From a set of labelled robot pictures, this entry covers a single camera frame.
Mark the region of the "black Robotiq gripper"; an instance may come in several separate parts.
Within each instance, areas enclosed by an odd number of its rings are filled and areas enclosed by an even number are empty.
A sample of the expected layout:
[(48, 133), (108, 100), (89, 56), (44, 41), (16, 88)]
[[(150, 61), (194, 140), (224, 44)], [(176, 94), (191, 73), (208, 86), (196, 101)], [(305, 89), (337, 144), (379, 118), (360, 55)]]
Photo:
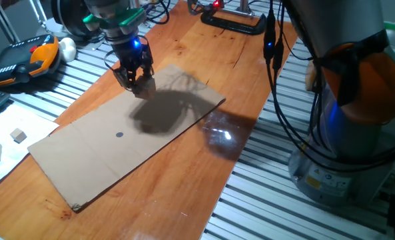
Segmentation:
[(113, 74), (120, 86), (131, 91), (135, 85), (135, 78), (129, 72), (143, 69), (143, 77), (152, 79), (155, 74), (153, 69), (153, 56), (148, 39), (143, 35), (136, 35), (127, 41), (112, 45), (113, 51), (120, 61), (121, 66), (113, 70)]

